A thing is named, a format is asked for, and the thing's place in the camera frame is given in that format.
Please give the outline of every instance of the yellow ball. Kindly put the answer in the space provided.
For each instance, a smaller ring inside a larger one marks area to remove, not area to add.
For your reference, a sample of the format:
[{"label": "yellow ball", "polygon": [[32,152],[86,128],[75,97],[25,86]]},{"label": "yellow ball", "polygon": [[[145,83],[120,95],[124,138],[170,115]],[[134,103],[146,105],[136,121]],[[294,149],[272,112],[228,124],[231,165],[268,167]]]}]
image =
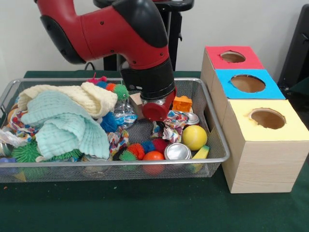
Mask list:
[{"label": "yellow ball", "polygon": [[182,143],[191,151],[198,151],[207,142],[206,131],[200,126],[189,126],[183,131]]}]

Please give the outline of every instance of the metal basket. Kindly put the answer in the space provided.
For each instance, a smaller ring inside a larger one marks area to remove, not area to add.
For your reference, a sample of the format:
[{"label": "metal basket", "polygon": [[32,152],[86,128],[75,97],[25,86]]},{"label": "metal basket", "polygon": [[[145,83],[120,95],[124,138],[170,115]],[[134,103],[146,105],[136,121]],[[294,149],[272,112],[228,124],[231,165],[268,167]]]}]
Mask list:
[{"label": "metal basket", "polygon": [[[0,125],[3,126],[7,114],[16,97],[24,89],[35,85],[71,86],[80,85],[86,79],[21,79],[12,81],[0,98]],[[108,79],[119,84],[121,79]],[[160,161],[109,161],[97,162],[42,162],[42,163],[0,163],[0,182],[48,182],[86,180],[124,180],[150,178],[211,177],[221,162],[230,156],[225,136],[219,125],[210,95],[204,83],[197,78],[176,78],[177,96],[186,95],[193,101],[193,111],[200,118],[208,134],[207,159],[160,160]],[[209,131],[204,116],[208,105],[209,120],[215,124]],[[128,129],[129,142],[140,143],[149,140],[152,123],[140,120]]]}]

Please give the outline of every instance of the cable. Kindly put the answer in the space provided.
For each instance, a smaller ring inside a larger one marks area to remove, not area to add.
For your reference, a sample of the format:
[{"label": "cable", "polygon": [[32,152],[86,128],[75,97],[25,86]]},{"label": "cable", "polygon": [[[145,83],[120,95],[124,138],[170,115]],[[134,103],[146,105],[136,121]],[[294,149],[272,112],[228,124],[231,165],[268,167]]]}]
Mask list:
[{"label": "cable", "polygon": [[88,68],[89,65],[92,67],[92,70],[96,70],[96,68],[95,68],[95,66],[93,65],[92,62],[86,63],[86,66],[85,66],[85,69],[84,69],[84,70],[87,70],[87,68]]}]

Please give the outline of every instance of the stacked boxes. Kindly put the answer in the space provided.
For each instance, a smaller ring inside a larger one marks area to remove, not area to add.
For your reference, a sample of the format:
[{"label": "stacked boxes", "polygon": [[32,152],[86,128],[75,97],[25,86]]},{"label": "stacked boxes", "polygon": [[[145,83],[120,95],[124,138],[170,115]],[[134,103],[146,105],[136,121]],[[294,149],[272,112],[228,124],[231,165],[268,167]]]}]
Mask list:
[{"label": "stacked boxes", "polygon": [[231,150],[222,164],[231,193],[291,191],[309,131],[253,50],[206,47],[201,79]]}]

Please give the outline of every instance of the metal can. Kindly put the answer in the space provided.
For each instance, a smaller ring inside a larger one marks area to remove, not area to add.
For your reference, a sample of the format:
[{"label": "metal can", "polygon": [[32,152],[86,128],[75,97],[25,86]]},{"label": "metal can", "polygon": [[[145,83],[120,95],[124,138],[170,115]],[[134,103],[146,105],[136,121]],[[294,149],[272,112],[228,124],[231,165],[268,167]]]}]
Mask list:
[{"label": "metal can", "polygon": [[10,156],[13,149],[12,145],[0,142],[0,157]]},{"label": "metal can", "polygon": [[198,125],[199,124],[199,118],[194,113],[185,113],[186,116],[188,116],[189,120],[186,124],[186,126],[192,126],[192,125]]},{"label": "metal can", "polygon": [[192,158],[190,149],[184,144],[170,144],[164,150],[166,160],[189,160]]},{"label": "metal can", "polygon": [[[90,155],[84,155],[82,157],[83,162],[108,162],[111,160],[111,156],[108,159],[97,158]],[[101,178],[102,176],[106,176],[107,171],[111,168],[111,166],[87,166],[83,170],[83,174],[87,177],[91,178]]]}]

